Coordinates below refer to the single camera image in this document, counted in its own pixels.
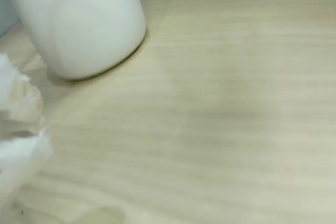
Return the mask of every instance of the white cup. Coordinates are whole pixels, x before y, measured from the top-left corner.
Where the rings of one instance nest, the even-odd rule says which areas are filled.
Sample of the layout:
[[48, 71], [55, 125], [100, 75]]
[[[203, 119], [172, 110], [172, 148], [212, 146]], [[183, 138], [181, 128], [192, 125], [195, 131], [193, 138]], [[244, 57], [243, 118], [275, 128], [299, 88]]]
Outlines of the white cup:
[[48, 67], [61, 78], [99, 74], [144, 38], [140, 0], [11, 0]]

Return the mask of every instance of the mug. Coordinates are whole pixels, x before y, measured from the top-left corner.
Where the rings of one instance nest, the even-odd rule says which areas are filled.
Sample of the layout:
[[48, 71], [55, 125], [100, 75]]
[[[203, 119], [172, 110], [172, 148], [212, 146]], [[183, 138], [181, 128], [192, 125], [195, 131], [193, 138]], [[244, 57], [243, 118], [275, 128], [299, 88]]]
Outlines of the mug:
[[142, 42], [140, 0], [11, 0], [47, 66], [63, 79], [95, 76]]

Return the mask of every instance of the light wood table surface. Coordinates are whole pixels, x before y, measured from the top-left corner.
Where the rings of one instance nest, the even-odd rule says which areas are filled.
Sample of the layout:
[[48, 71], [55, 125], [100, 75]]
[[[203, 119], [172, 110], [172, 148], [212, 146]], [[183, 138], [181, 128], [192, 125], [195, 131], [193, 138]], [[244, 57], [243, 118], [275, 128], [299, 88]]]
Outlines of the light wood table surface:
[[148, 34], [83, 82], [0, 40], [55, 148], [25, 224], [336, 222], [336, 0], [142, 0]]

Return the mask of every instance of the white wall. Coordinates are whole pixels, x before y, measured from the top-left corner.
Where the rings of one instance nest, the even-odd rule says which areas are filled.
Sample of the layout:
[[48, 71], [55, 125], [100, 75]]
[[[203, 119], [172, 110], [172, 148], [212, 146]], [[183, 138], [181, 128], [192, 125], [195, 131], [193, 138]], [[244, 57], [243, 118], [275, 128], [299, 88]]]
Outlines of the white wall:
[[0, 37], [18, 22], [10, 0], [0, 0]]

